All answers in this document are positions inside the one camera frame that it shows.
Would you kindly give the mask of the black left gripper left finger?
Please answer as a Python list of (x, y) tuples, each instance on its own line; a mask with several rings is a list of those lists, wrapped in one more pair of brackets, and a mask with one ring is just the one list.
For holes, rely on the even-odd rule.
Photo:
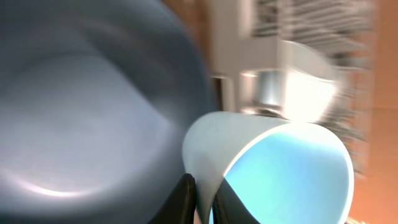
[(149, 224), (193, 224), (196, 199), (195, 179), (186, 173)]

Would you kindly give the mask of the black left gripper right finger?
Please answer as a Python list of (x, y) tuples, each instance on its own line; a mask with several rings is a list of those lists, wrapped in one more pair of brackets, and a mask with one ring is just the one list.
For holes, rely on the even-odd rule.
[(223, 179), (215, 194), (212, 212), (214, 224), (259, 224), (226, 179)]

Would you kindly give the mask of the light blue cup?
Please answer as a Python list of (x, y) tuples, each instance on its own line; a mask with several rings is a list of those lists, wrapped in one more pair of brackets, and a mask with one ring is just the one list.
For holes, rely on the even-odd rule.
[(182, 156), (202, 223), (213, 223), (223, 179), (259, 223), (343, 224), (348, 217), (353, 165), (323, 126), (216, 111), (190, 126)]

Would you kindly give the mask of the dark blue plate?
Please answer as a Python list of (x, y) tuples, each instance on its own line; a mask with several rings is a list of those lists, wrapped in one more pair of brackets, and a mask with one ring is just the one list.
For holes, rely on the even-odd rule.
[(163, 2), (2, 1), (1, 222), (151, 222), (214, 109)]

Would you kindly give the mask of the light blue bowl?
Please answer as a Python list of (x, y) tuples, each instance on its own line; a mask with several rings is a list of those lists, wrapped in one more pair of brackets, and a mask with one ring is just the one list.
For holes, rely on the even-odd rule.
[(291, 121), (317, 123), (333, 104), (338, 71), (321, 52), (281, 40), (275, 70), (257, 72), (253, 102)]

